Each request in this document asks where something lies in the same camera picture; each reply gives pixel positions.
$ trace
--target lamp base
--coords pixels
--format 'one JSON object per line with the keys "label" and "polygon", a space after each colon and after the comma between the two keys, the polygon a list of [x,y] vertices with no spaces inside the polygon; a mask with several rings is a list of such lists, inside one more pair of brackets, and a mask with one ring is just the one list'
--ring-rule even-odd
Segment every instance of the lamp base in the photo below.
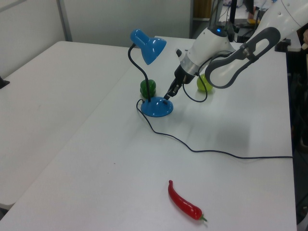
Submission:
{"label": "lamp base", "polygon": [[172,110],[172,102],[163,97],[152,97],[150,102],[146,100],[141,105],[141,111],[151,117],[163,117],[170,114]]}

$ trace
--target white table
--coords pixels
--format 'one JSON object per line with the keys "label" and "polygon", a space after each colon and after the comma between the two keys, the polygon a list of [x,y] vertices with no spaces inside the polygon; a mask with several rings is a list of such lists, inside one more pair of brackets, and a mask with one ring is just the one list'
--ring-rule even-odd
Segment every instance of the white table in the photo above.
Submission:
{"label": "white table", "polygon": [[[157,95],[174,78],[176,48],[193,43],[165,39],[165,50],[150,66],[137,60],[156,81]],[[207,102],[193,103],[180,90],[171,99],[174,111],[150,121],[194,149],[292,155],[286,75],[285,54],[271,50]],[[296,230],[291,159],[194,154],[154,134],[135,108],[142,79],[133,66],[123,75],[3,218],[0,231]],[[203,97],[195,81],[187,91]],[[208,223],[174,206],[168,180],[205,212]]]}
{"label": "white table", "polygon": [[124,75],[127,51],[58,42],[6,78],[11,83],[0,90],[0,207],[18,200]]}

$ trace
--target blue desk lamp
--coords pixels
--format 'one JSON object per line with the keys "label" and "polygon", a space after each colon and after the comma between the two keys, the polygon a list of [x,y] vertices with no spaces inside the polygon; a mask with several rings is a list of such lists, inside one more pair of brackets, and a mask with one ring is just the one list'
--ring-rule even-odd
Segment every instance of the blue desk lamp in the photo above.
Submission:
{"label": "blue desk lamp", "polygon": [[147,65],[150,65],[162,52],[166,41],[160,38],[150,38],[140,29],[133,30],[130,39],[134,42],[128,50],[129,60],[143,73],[145,77],[147,100],[142,103],[141,111],[151,117],[162,117],[170,114],[173,110],[172,102],[163,97],[151,97],[149,79],[144,70],[141,69],[131,58],[130,52],[137,45],[141,49],[142,57]]}

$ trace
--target black cable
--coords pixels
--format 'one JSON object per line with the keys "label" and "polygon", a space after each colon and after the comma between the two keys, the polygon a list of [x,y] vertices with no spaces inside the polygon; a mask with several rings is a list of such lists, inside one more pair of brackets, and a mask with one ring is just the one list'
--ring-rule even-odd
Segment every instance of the black cable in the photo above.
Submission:
{"label": "black cable", "polygon": [[139,66],[133,61],[133,59],[131,58],[131,55],[130,55],[131,50],[132,50],[135,46],[136,46],[136,44],[133,43],[133,44],[131,45],[131,47],[129,48],[129,50],[128,50],[128,58],[129,58],[129,60],[131,61],[131,63],[132,63],[135,67],[137,67],[137,68],[143,73],[144,78],[145,78],[146,91],[147,91],[147,94],[148,94],[148,102],[151,102],[151,95],[150,95],[150,87],[149,87],[149,79],[148,79],[148,76],[146,75],[145,71],[144,71],[141,67],[139,67]]}
{"label": "black cable", "polygon": [[200,66],[199,69],[198,69],[198,72],[195,73],[196,75],[198,75],[198,77],[199,77],[199,79],[201,80],[201,83],[202,83],[202,85],[203,85],[203,87],[204,87],[204,89],[205,89],[205,99],[204,99],[204,100],[199,101],[199,100],[193,99],[193,98],[186,92],[185,87],[184,87],[184,84],[182,84],[182,86],[183,86],[183,91],[185,92],[185,94],[187,95],[187,97],[190,98],[190,99],[191,99],[192,101],[194,101],[194,102],[203,103],[205,100],[207,100],[207,89],[206,89],[205,83],[203,82],[203,80],[202,80],[201,77],[200,77],[200,70],[201,70],[201,68],[202,68],[208,61],[210,61],[210,59],[211,59],[211,58],[209,58],[209,59],[206,60],[204,63],[202,63],[201,66]]}
{"label": "black cable", "polygon": [[148,120],[148,118],[145,116],[145,114],[138,108],[138,104],[139,102],[142,101],[144,102],[144,100],[140,99],[137,101],[137,104],[136,104],[136,108],[137,110],[141,113],[141,115],[145,118],[145,120],[148,122],[148,125],[150,126],[151,130],[158,134],[158,135],[164,135],[164,136],[169,136],[169,137],[172,137],[174,139],[176,139],[177,141],[181,142],[182,144],[184,144],[191,152],[193,153],[222,153],[222,154],[226,154],[226,155],[230,155],[234,158],[237,158],[237,159],[244,159],[244,160],[247,160],[247,159],[292,159],[293,157],[292,156],[256,156],[256,157],[241,157],[241,156],[236,156],[236,155],[233,155],[231,153],[228,153],[228,152],[224,152],[224,151],[218,151],[218,150],[193,150],[192,148],[190,148],[185,142],[181,141],[179,138],[173,136],[173,135],[170,135],[170,134],[166,134],[166,133],[162,133],[162,132],[157,132],[153,129],[150,121]]}
{"label": "black cable", "polygon": [[227,17],[226,17],[226,25],[225,25],[225,26],[227,26],[227,22],[228,22],[228,13],[229,13],[230,6],[228,7]]}
{"label": "black cable", "polygon": [[226,57],[228,57],[230,54],[233,53],[233,52],[231,52],[231,51],[220,51],[220,52],[229,52],[229,53],[228,53],[228,54],[218,54],[218,55],[215,55],[215,56],[209,58],[208,60],[206,60],[204,63],[201,64],[201,66],[200,66],[199,69],[198,69],[198,72],[195,73],[195,75],[198,75],[198,77],[199,77],[199,79],[201,80],[201,83],[202,83],[202,85],[203,85],[203,87],[204,87],[204,89],[205,89],[205,99],[204,99],[204,100],[199,101],[199,100],[193,99],[193,98],[186,92],[186,89],[185,89],[185,87],[184,87],[184,84],[182,84],[183,90],[184,90],[185,94],[186,94],[187,97],[190,98],[192,101],[194,101],[194,102],[196,102],[196,103],[203,103],[205,100],[207,100],[207,96],[208,96],[207,88],[206,88],[206,86],[205,86],[205,83],[203,82],[203,80],[202,80],[201,77],[200,77],[200,70],[201,70],[201,68],[202,68],[208,61],[210,61],[210,63],[211,63],[214,59],[216,59],[216,58],[218,58],[218,57],[224,57],[224,58],[226,58]]}
{"label": "black cable", "polygon": [[308,197],[308,193],[299,201],[297,202],[295,208],[298,208],[300,206],[300,204]]}
{"label": "black cable", "polygon": [[[226,9],[225,13],[229,10],[229,8],[230,8],[230,7],[228,7],[228,8]],[[224,16],[225,13],[223,13],[223,14],[219,17],[219,19],[220,19],[222,16]],[[228,15],[228,14],[227,14],[227,15]]]}
{"label": "black cable", "polygon": [[257,13],[256,24],[255,24],[254,32],[256,31],[257,26],[258,26],[258,20],[259,20],[260,12],[261,12],[261,9],[260,9],[260,10],[258,11],[258,13]]}

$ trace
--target power cord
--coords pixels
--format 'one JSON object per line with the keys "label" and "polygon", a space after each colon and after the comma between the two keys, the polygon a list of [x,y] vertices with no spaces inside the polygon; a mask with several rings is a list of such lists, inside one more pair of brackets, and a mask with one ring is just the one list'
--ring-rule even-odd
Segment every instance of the power cord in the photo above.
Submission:
{"label": "power cord", "polygon": [[202,85],[203,85],[203,87],[204,87],[204,89],[205,89],[205,98],[204,98],[204,100],[199,101],[199,100],[193,99],[193,98],[186,92],[186,89],[185,89],[185,87],[184,87],[185,85],[182,84],[182,86],[183,86],[183,91],[185,92],[186,96],[187,96],[188,98],[190,98],[192,101],[194,101],[194,102],[196,102],[196,103],[203,103],[204,101],[207,100],[208,92],[207,92],[205,83],[203,82],[203,80],[202,80],[201,77],[200,77],[200,70],[201,70],[201,68],[202,68],[208,61],[210,61],[210,63],[211,63],[214,59],[216,59],[216,58],[218,58],[218,57],[225,57],[225,58],[226,58],[226,57],[228,57],[230,54],[233,53],[233,52],[231,52],[231,51],[220,51],[220,52],[228,52],[228,54],[218,54],[218,55],[215,55],[215,56],[209,58],[208,60],[206,60],[204,63],[201,64],[201,66],[200,66],[199,69],[198,69],[198,72],[195,73],[195,75],[199,77],[199,79],[200,79],[200,81],[201,81],[201,83],[202,83]]}
{"label": "power cord", "polygon": [[[131,50],[132,50],[134,47],[135,47],[135,44],[133,44],[133,45],[130,47],[129,51],[128,51],[129,60],[130,60],[130,61],[131,61],[131,62],[132,62],[143,74],[144,74],[144,77],[147,79],[147,75],[146,75],[145,71],[144,71],[141,67],[139,67],[139,66],[133,61],[133,59],[131,58],[130,52],[131,52]],[[206,90],[206,87],[205,87],[204,82],[202,81],[202,79],[201,79],[201,77],[200,77],[200,70],[201,70],[202,66],[205,65],[209,60],[213,61],[215,58],[218,58],[218,57],[221,57],[221,56],[225,56],[225,55],[226,55],[226,54],[219,54],[219,55],[216,55],[215,57],[211,57],[210,59],[206,60],[206,61],[199,67],[199,69],[198,69],[198,73],[197,73],[197,74],[198,74],[198,77],[200,78],[200,80],[201,80],[201,82],[202,82],[202,84],[203,84],[203,86],[204,86],[204,88],[205,88],[205,91],[206,91],[206,98],[203,100],[203,102],[207,99],[207,90]],[[148,118],[147,118],[147,117],[145,116],[145,114],[138,108],[138,104],[139,104],[140,101],[142,101],[142,103],[144,103],[144,100],[143,100],[143,99],[139,99],[139,100],[137,101],[137,103],[136,103],[136,108],[137,108],[138,112],[140,112],[141,115],[145,118],[145,120],[147,121],[148,125],[150,126],[151,130],[152,130],[154,133],[156,133],[156,134],[158,134],[158,135],[169,136],[169,137],[172,137],[172,138],[176,139],[177,141],[179,141],[179,142],[181,142],[182,144],[184,144],[184,145],[185,145],[191,152],[193,152],[193,153],[221,153],[221,154],[226,154],[226,155],[232,156],[232,157],[237,158],[237,159],[244,159],[244,160],[247,160],[247,159],[278,159],[278,158],[280,158],[280,159],[283,159],[283,158],[284,158],[284,159],[286,159],[286,158],[292,159],[292,158],[293,158],[292,156],[257,156],[257,157],[241,157],[241,156],[236,156],[236,155],[233,155],[233,154],[231,154],[231,153],[224,152],[224,151],[219,151],[219,150],[194,150],[194,149],[192,149],[191,147],[189,147],[184,141],[180,140],[179,138],[177,138],[177,137],[175,137],[175,136],[173,136],[173,135],[155,131],[155,130],[153,129],[153,127],[152,127],[150,121],[148,120]]]}
{"label": "power cord", "polygon": [[163,136],[169,136],[169,137],[172,137],[174,139],[176,139],[177,141],[181,142],[182,144],[184,144],[191,152],[193,153],[222,153],[222,154],[226,154],[226,155],[230,155],[234,158],[237,158],[237,159],[243,159],[243,160],[248,160],[248,159],[293,159],[292,156],[256,156],[256,157],[241,157],[241,156],[237,156],[237,155],[233,155],[231,153],[228,153],[228,152],[224,152],[224,151],[219,151],[219,150],[194,150],[192,149],[191,147],[189,147],[184,141],[181,141],[179,138],[173,136],[173,135],[170,135],[170,134],[167,134],[167,133],[162,133],[162,132],[158,132],[158,131],[155,131],[150,123],[150,121],[148,120],[148,118],[145,116],[145,114],[139,109],[138,107],[138,104],[139,102],[142,101],[144,102],[143,99],[139,99],[137,101],[137,104],[136,104],[136,108],[138,110],[138,112],[141,113],[141,115],[145,118],[146,122],[148,123],[148,125],[150,126],[151,130],[158,134],[158,135],[163,135]]}

